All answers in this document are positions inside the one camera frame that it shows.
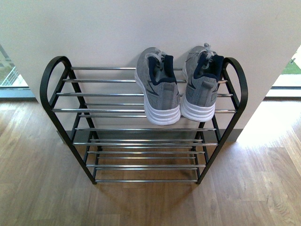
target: gray sneaker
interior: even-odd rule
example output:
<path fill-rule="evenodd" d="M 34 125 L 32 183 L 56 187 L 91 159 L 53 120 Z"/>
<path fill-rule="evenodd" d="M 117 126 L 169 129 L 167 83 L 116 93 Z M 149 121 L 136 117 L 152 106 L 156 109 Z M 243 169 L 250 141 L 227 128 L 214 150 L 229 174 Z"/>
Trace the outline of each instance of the gray sneaker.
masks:
<path fill-rule="evenodd" d="M 174 124 L 181 116 L 173 58 L 155 47 L 147 48 L 140 55 L 135 71 L 136 83 L 144 93 L 146 117 L 160 126 Z"/>
<path fill-rule="evenodd" d="M 181 113 L 184 117 L 199 122 L 213 118 L 224 59 L 210 50 L 207 43 L 204 46 L 193 48 L 183 67 L 187 86 L 181 99 Z"/>

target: metal shoe rack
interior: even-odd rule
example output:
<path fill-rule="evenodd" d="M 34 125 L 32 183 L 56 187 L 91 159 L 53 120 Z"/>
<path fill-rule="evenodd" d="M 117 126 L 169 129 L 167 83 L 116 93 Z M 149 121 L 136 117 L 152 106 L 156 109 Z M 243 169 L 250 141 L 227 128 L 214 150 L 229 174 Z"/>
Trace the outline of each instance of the metal shoe rack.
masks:
<path fill-rule="evenodd" d="M 59 63 L 63 63 L 64 71 L 60 75 L 53 94 L 48 98 L 49 80 L 54 68 Z M 233 66 L 238 77 L 240 99 L 228 75 L 228 65 Z M 243 113 L 248 99 L 246 78 L 240 64 L 233 58 L 225 58 L 219 85 L 226 86 L 228 93 L 218 94 L 218 98 L 230 98 L 233 106 L 230 110 L 217 109 L 215 113 L 228 113 L 233 116 L 223 134 L 219 130 L 215 115 L 212 118 L 213 126 L 211 128 L 204 128 L 204 122 L 199 123 L 198 127 L 193 129 L 96 127 L 95 120 L 97 119 L 114 118 L 124 121 L 127 118 L 145 118 L 143 101 L 141 103 L 116 104 L 87 103 L 87 97 L 98 97 L 99 100 L 103 100 L 104 97 L 114 97 L 119 100 L 125 97 L 139 97 L 140 100 L 143 100 L 143 94 L 83 93 L 81 92 L 83 83 L 85 85 L 87 83 L 127 85 L 135 83 L 135 81 L 133 79 L 77 79 L 75 72 L 78 70 L 133 70 L 134 75 L 135 68 L 72 67 L 67 57 L 57 56 L 49 62 L 44 71 L 40 85 L 41 103 L 61 138 L 93 184 L 100 182 L 196 182 L 200 184 Z M 178 83 L 185 82 L 185 80 L 178 80 Z M 68 83 L 69 86 L 72 85 L 74 92 L 63 93 L 62 89 Z M 71 98 L 71 101 L 78 101 L 79 107 L 56 108 L 58 99 L 63 97 Z M 128 109 L 129 107 L 140 107 L 140 109 Z M 75 117 L 71 131 L 65 130 L 57 116 L 58 113 L 68 113 Z M 88 128 L 79 127 L 82 120 L 87 122 Z M 214 133 L 216 142 L 207 143 L 206 133 Z M 147 178 L 146 172 L 150 172 L 152 178 Z"/>

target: wooden floor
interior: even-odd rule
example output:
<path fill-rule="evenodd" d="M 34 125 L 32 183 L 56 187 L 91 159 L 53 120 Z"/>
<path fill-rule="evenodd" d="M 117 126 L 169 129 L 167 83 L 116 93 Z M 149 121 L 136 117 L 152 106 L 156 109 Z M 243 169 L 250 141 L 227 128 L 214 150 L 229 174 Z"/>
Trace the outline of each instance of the wooden floor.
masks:
<path fill-rule="evenodd" d="M 263 102 L 201 185 L 92 185 L 35 102 L 0 102 L 1 226 L 301 225 L 301 101 Z"/>

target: black frame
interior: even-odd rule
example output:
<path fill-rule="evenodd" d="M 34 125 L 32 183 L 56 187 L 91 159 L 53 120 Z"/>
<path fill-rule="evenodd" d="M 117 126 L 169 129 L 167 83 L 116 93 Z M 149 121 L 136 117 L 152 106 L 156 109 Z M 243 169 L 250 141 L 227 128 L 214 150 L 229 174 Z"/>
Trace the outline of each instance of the black frame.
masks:
<path fill-rule="evenodd" d="M 49 80 L 50 80 L 50 76 L 54 70 L 54 68 L 59 64 L 59 63 L 63 63 L 65 69 L 64 72 L 54 90 L 54 93 L 51 97 L 50 100 L 48 100 L 48 95 L 47 95 L 47 91 L 48 91 L 48 84 L 49 84 Z M 231 83 L 230 77 L 227 73 L 227 66 L 228 65 L 232 65 L 233 68 L 236 71 L 236 74 L 238 76 L 239 79 L 239 84 L 240 84 L 240 92 L 241 92 L 241 98 L 240 100 L 237 97 L 237 94 L 235 92 L 235 89 Z M 42 80 L 41 80 L 41 84 L 40 84 L 40 100 L 42 103 L 43 108 L 45 109 L 46 113 L 48 114 L 48 116 L 50 117 L 51 121 L 53 122 L 53 124 L 55 125 L 57 131 L 59 132 L 59 134 L 61 135 L 62 139 L 65 141 L 65 143 L 68 145 L 68 147 L 70 148 L 71 152 L 73 153 L 73 155 L 75 156 L 75 158 L 77 159 L 77 161 L 79 162 L 79 164 L 81 165 L 81 167 L 83 168 L 84 172 L 87 174 L 87 176 L 89 177 L 89 179 L 91 180 L 91 182 L 93 184 L 96 184 L 96 167 L 94 167 L 94 171 L 93 174 L 91 174 L 91 172 L 89 171 L 86 162 L 87 162 L 87 155 L 88 155 L 88 151 L 90 149 L 90 145 L 86 146 L 86 154 L 84 156 L 84 158 L 82 159 L 78 150 L 76 149 L 76 147 L 74 146 L 73 142 L 74 142 L 74 138 L 75 138 L 75 134 L 76 134 L 76 128 L 79 125 L 79 121 L 80 121 L 80 115 L 82 113 L 84 113 L 84 115 L 86 115 L 87 117 L 86 120 L 89 124 L 89 127 L 91 129 L 91 131 L 89 132 L 89 139 L 88 142 L 90 142 L 91 138 L 94 139 L 99 139 L 98 134 L 96 132 L 96 130 L 93 130 L 95 128 L 94 123 L 92 121 L 91 118 L 89 118 L 90 113 L 89 112 L 78 112 L 72 131 L 71 131 L 71 135 L 69 136 L 67 131 L 64 129 L 64 127 L 62 126 L 61 122 L 59 121 L 58 117 L 56 116 L 55 112 L 54 112 L 54 107 L 55 104 L 59 98 L 58 93 L 60 93 L 63 89 L 63 86 L 65 84 L 65 79 L 69 78 L 69 79 L 76 79 L 75 73 L 74 73 L 74 67 L 72 67 L 69 59 L 65 56 L 57 56 L 55 58 L 53 58 L 48 65 L 45 68 L 45 71 L 43 73 L 42 76 Z M 105 68 L 105 70 L 122 70 L 122 68 Z M 206 175 L 206 173 L 208 172 L 210 166 L 212 165 L 213 161 L 215 160 L 217 154 L 220 152 L 221 148 L 223 147 L 223 145 L 225 144 L 225 142 L 227 141 L 230 133 L 232 132 L 232 130 L 234 129 L 234 126 L 236 125 L 237 121 L 239 120 L 240 116 L 242 115 L 244 109 L 246 108 L 246 104 L 247 104 L 247 99 L 248 99 L 248 87 L 247 87 L 247 82 L 246 82 L 246 77 L 244 74 L 244 71 L 242 69 L 242 67 L 240 66 L 239 62 L 233 58 L 225 58 L 223 61 L 223 66 L 222 66 L 222 73 L 221 73 L 221 80 L 227 80 L 226 82 L 226 86 L 228 89 L 229 94 L 231 94 L 231 100 L 233 103 L 233 106 L 235 107 L 236 112 L 234 113 L 232 119 L 230 120 L 225 132 L 223 133 L 223 135 L 221 136 L 220 131 L 219 131 L 219 127 L 218 127 L 218 123 L 216 120 L 216 117 L 214 115 L 214 117 L 212 118 L 212 123 L 213 126 L 215 128 L 215 135 L 216 135 L 216 139 L 218 141 L 218 145 L 215 148 L 213 154 L 211 155 L 211 157 L 208 156 L 207 153 L 207 149 L 206 146 L 203 146 L 203 151 L 204 151 L 204 156 L 205 156 L 205 161 L 206 161 L 206 166 L 204 168 L 204 170 L 202 172 L 200 172 L 199 168 L 197 168 L 196 170 L 196 175 L 197 175 L 197 180 L 195 180 L 195 182 L 197 184 L 200 184 L 201 181 L 203 180 L 204 176 Z M 79 84 L 77 82 L 73 82 L 72 86 L 74 88 L 74 91 L 76 93 L 81 93 Z M 77 96 L 78 101 L 79 101 L 79 109 L 88 109 L 86 102 L 84 100 L 83 96 Z M 199 124 L 198 128 L 204 128 L 205 123 L 201 122 Z M 195 139 L 202 139 L 202 143 L 205 143 L 205 136 L 204 136 L 204 131 L 197 131 L 196 135 L 195 135 Z M 98 145 L 97 146 L 97 151 L 101 152 L 102 146 Z M 191 148 L 191 151 L 195 152 L 196 151 L 196 146 L 193 146 Z M 98 165 L 98 156 L 99 154 L 96 154 L 96 158 L 95 158 L 95 165 Z M 195 156 L 195 165 L 198 165 L 198 155 L 194 154 Z"/>

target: shoe sole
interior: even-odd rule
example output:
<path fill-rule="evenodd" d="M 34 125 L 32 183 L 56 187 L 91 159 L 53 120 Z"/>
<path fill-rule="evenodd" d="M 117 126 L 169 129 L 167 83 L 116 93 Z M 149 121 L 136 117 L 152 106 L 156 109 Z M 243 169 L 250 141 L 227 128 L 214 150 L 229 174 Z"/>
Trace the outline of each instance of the shoe sole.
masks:
<path fill-rule="evenodd" d="M 188 75 L 186 71 L 186 62 L 183 67 L 183 76 L 188 80 Z M 213 118 L 215 112 L 215 103 L 211 107 L 200 107 L 197 105 L 193 105 L 188 102 L 186 99 L 186 92 L 181 98 L 181 113 L 182 115 L 190 120 L 198 121 L 198 122 L 206 122 Z"/>
<path fill-rule="evenodd" d="M 145 87 L 140 78 L 138 77 L 137 70 L 135 70 L 135 80 L 144 94 L 144 110 L 147 119 L 151 123 L 159 126 L 166 126 L 174 124 L 180 119 L 180 105 L 170 110 L 157 110 L 153 108 L 150 105 L 149 100 L 147 98 Z"/>

